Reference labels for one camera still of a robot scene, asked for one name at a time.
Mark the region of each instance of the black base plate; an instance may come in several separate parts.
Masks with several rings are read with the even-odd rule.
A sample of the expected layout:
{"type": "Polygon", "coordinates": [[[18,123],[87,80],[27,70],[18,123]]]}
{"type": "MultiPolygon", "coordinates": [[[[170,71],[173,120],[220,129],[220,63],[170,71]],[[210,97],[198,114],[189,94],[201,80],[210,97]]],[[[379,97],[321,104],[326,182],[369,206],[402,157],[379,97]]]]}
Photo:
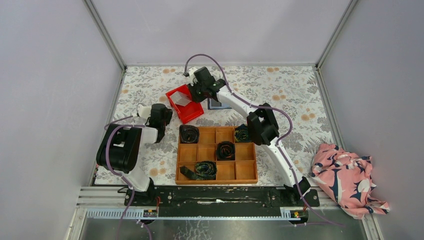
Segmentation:
{"type": "MultiPolygon", "coordinates": [[[[127,205],[132,190],[127,190],[127,205]]],[[[283,187],[262,186],[156,186],[160,197],[159,217],[279,217],[280,207],[303,208],[301,199],[283,187]]],[[[305,195],[311,207],[319,207],[316,190],[305,195]]],[[[141,203],[134,198],[131,206],[156,206],[157,201],[141,203]]]]}

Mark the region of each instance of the red plastic box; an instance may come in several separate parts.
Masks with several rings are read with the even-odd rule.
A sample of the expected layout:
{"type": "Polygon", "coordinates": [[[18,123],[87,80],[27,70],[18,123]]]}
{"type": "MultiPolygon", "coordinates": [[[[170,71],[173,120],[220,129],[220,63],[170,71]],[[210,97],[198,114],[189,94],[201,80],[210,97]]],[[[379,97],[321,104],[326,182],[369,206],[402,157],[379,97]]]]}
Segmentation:
{"type": "Polygon", "coordinates": [[[171,106],[176,110],[176,114],[178,115],[182,124],[186,124],[186,123],[190,122],[191,120],[193,120],[193,119],[195,119],[195,118],[197,118],[200,115],[205,113],[203,111],[202,105],[200,103],[196,103],[194,101],[190,102],[186,106],[180,106],[180,105],[175,104],[171,99],[171,95],[174,94],[177,91],[187,95],[190,98],[190,100],[192,99],[192,96],[190,94],[189,88],[185,84],[175,88],[174,90],[171,90],[171,91],[165,93],[166,97],[168,98],[169,102],[171,103],[171,106]]]}

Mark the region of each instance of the table surface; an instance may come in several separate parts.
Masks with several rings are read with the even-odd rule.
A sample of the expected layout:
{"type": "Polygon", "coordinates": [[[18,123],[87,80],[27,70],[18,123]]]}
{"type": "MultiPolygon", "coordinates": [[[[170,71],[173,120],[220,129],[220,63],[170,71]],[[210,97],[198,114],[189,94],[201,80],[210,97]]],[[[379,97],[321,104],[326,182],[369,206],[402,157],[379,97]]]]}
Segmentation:
{"type": "MultiPolygon", "coordinates": [[[[216,67],[208,67],[215,77],[222,77],[216,67]]],[[[291,117],[293,130],[282,140],[296,167],[306,177],[311,174],[313,156],[320,143],[332,143],[330,122],[327,119],[321,95],[311,66],[227,66],[225,75],[232,89],[257,103],[269,103],[291,117]]],[[[133,66],[128,67],[119,95],[114,119],[131,115],[137,104],[149,106],[155,103],[170,108],[165,93],[187,84],[181,66],[133,66]]],[[[208,110],[208,102],[201,103],[204,114],[190,121],[194,126],[239,126],[246,119],[232,109],[208,110]]],[[[275,113],[280,134],[289,124],[275,113]]],[[[121,122],[144,124],[137,118],[121,122]]],[[[141,168],[154,180],[155,185],[175,185],[179,126],[182,124],[174,112],[160,143],[140,147],[138,160],[141,168]]],[[[276,171],[270,157],[256,147],[257,186],[281,186],[282,177],[276,171]]],[[[124,182],[99,166],[94,174],[95,185],[124,185],[124,182]]]]}

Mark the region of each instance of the pink floral cloth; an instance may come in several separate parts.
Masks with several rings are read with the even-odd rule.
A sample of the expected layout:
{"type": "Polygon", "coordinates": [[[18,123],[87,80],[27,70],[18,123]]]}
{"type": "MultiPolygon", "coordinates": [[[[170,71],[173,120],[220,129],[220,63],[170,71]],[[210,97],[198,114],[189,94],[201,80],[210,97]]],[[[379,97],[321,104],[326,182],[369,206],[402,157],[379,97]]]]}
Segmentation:
{"type": "Polygon", "coordinates": [[[370,195],[376,187],[371,178],[371,159],[322,143],[313,158],[312,179],[355,219],[365,214],[387,214],[389,204],[370,195]]]}

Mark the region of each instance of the floor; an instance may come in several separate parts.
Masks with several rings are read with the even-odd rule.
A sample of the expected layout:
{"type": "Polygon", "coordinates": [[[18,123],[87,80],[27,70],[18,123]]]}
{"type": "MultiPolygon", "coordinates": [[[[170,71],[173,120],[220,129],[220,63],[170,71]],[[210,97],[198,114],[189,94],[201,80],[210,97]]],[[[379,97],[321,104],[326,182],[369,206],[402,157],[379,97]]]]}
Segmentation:
{"type": "MultiPolygon", "coordinates": [[[[355,220],[342,210],[325,210],[331,220],[348,227],[330,225],[309,225],[293,227],[288,221],[276,220],[156,220],[149,224],[153,239],[161,240],[364,240],[367,236],[360,220],[355,220]]],[[[309,217],[309,223],[321,222],[316,215],[309,217]]],[[[82,240],[114,240],[118,219],[87,218],[82,240]]],[[[145,228],[133,220],[124,220],[120,238],[126,240],[149,239],[145,228]]]]}
{"type": "MultiPolygon", "coordinates": [[[[209,67],[215,77],[221,76],[216,67],[209,67]]],[[[271,106],[288,113],[293,121],[292,133],[283,144],[299,171],[308,177],[312,158],[322,142],[332,143],[330,122],[326,117],[321,95],[311,66],[228,66],[224,68],[230,86],[241,95],[257,103],[271,106]]],[[[128,67],[119,95],[114,119],[131,115],[138,103],[148,106],[163,103],[170,108],[165,93],[189,83],[183,77],[183,67],[133,66],[128,67]]],[[[239,126],[246,123],[232,109],[208,110],[207,101],[202,102],[204,115],[189,122],[194,126],[239,126]]],[[[276,113],[279,132],[288,129],[288,122],[276,113]]],[[[122,121],[143,124],[134,119],[122,121]]],[[[160,143],[147,144],[139,151],[143,170],[155,185],[175,185],[178,147],[178,128],[182,124],[173,115],[160,143]]],[[[276,172],[268,155],[256,148],[258,186],[281,186],[282,178],[276,172]]],[[[96,169],[94,185],[124,185],[104,167],[96,169]]]]}

